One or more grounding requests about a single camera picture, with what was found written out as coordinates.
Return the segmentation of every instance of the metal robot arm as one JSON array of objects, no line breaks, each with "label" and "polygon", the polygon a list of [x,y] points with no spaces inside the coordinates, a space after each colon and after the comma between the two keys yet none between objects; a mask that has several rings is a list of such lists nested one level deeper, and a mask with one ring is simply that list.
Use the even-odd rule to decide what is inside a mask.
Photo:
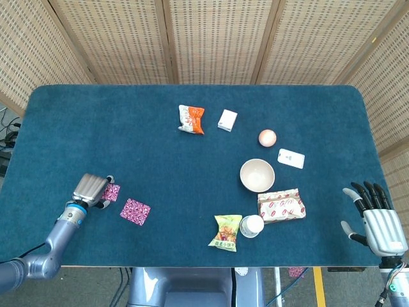
[{"label": "metal robot arm", "polygon": [[109,182],[114,182],[113,176],[102,178],[85,174],[82,177],[73,193],[73,200],[66,203],[64,212],[45,240],[50,251],[0,264],[0,294],[18,288],[26,278],[51,279],[58,273],[63,253],[85,219],[88,208],[104,209],[109,205],[109,201],[100,201]]},{"label": "metal robot arm", "polygon": [[371,251],[382,259],[379,268],[385,288],[375,307],[382,307],[387,294],[392,307],[409,307],[409,269],[405,268],[406,263],[402,261],[408,244],[401,221],[380,185],[364,182],[369,193],[355,182],[351,185],[358,193],[348,188],[343,191],[352,198],[357,207],[366,236],[354,232],[346,221],[341,221],[341,226],[349,239],[369,246]]}]

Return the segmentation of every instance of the egg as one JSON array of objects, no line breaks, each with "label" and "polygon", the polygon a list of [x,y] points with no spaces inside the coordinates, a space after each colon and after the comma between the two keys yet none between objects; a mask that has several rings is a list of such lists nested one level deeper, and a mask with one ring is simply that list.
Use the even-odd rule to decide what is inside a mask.
[{"label": "egg", "polygon": [[264,147],[271,147],[277,141],[277,135],[273,130],[267,129],[260,132],[258,136],[258,141]]}]

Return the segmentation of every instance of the woven panel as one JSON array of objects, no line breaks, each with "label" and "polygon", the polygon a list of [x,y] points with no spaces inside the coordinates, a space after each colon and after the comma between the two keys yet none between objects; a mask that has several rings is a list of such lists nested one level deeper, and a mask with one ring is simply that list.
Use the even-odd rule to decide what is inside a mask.
[{"label": "woven panel", "polygon": [[180,83],[249,84],[272,1],[171,1]]},{"label": "woven panel", "polygon": [[409,240],[409,150],[382,165],[395,210]]},{"label": "woven panel", "polygon": [[168,82],[154,0],[52,3],[102,82]]},{"label": "woven panel", "polygon": [[409,12],[348,83],[364,96],[378,151],[409,135]]},{"label": "woven panel", "polygon": [[25,109],[41,84],[90,83],[39,1],[0,1],[0,91]]},{"label": "woven panel", "polygon": [[287,0],[261,83],[333,83],[394,2]]}]

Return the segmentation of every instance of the metal pole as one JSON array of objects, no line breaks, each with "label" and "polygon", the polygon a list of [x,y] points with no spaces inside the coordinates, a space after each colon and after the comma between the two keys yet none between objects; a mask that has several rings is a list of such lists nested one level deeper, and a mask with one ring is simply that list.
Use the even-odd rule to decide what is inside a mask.
[{"label": "metal pole", "polygon": [[[281,293],[281,279],[280,279],[280,268],[274,267],[274,281],[275,281],[275,295]],[[277,300],[277,307],[282,307],[282,296],[280,295]]]}]

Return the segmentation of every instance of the orange snack bag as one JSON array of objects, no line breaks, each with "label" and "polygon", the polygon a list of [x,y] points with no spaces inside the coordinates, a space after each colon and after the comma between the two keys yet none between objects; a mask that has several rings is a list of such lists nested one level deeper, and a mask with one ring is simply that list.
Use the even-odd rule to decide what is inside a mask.
[{"label": "orange snack bag", "polygon": [[205,134],[200,124],[204,112],[205,109],[202,107],[179,105],[181,126],[178,129],[189,133]]}]

